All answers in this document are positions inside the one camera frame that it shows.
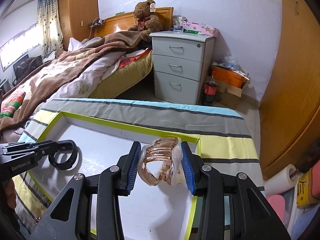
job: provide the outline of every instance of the white plastic roll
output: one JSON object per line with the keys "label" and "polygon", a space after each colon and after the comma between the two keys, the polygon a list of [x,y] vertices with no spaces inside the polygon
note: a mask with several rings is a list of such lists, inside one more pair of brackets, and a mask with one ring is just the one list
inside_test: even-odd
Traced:
{"label": "white plastic roll", "polygon": [[290,179],[290,174],[296,170],[295,166],[289,164],[278,174],[264,183],[264,189],[266,196],[279,195],[293,188],[298,181],[298,176],[294,176]]}

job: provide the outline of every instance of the teddy bear's head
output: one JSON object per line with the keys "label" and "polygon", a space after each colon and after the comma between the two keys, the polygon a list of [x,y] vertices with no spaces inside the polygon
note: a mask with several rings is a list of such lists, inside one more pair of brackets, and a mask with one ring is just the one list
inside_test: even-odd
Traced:
{"label": "teddy bear's head", "polygon": [[147,0],[145,2],[139,2],[133,11],[133,17],[136,19],[141,19],[150,16],[150,4],[155,3],[153,0]]}

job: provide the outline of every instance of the brown transparent hair clip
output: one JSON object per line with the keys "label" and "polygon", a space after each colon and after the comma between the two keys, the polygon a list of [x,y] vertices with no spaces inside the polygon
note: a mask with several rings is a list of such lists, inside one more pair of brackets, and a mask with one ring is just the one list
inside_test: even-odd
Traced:
{"label": "brown transparent hair clip", "polygon": [[[160,138],[151,146],[144,146],[138,162],[138,174],[149,186],[156,186],[161,180],[169,185],[180,183],[177,174],[182,172],[180,167],[183,153],[181,139],[178,137]],[[147,163],[162,161],[159,176],[154,176],[147,168]]]}

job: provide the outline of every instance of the nightstand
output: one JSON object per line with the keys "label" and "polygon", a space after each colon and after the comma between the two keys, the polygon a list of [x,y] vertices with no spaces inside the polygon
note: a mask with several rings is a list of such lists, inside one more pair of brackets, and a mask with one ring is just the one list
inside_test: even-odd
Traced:
{"label": "nightstand", "polygon": [[151,33],[156,98],[196,105],[212,59],[215,38],[181,32]]}

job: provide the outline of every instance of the teddy bear's ear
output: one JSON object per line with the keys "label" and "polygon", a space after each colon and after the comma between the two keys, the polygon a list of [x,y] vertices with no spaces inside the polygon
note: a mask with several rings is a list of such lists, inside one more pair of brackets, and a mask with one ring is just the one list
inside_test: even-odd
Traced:
{"label": "teddy bear's ear", "polygon": [[150,5],[150,4],[152,4],[152,3],[156,3],[156,2],[153,1],[153,0],[147,0],[147,4],[148,4],[148,5]]}

